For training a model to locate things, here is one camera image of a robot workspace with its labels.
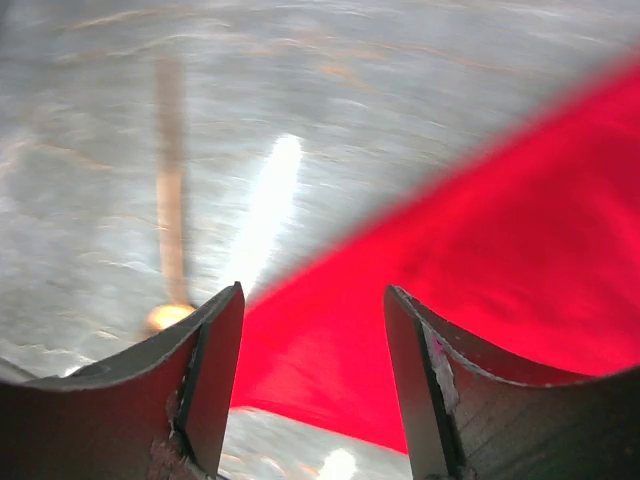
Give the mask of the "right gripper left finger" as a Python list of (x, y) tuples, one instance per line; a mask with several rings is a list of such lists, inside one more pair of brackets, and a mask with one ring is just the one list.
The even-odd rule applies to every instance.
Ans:
[(214, 479), (245, 299), (226, 287), (185, 319), (65, 377), (1, 384), (5, 479)]

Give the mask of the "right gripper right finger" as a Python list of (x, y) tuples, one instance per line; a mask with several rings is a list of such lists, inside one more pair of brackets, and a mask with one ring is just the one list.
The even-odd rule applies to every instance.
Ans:
[(416, 479), (635, 479), (639, 371), (590, 377), (510, 353), (403, 289), (384, 318)]

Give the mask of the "copper spoon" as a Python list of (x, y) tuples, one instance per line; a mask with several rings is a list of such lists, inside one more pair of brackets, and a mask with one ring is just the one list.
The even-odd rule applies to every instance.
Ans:
[(155, 307), (147, 317), (154, 332), (175, 325), (194, 311), (184, 268), (181, 72), (180, 62), (175, 57), (165, 56), (155, 62), (160, 151), (156, 212), (160, 266), (168, 301)]

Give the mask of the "red cloth napkin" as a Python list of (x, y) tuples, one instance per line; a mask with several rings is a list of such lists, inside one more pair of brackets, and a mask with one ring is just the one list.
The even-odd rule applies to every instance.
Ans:
[(521, 357), (639, 362), (639, 62), (368, 225), (247, 312), (231, 404), (404, 452), (383, 315), (397, 285)]

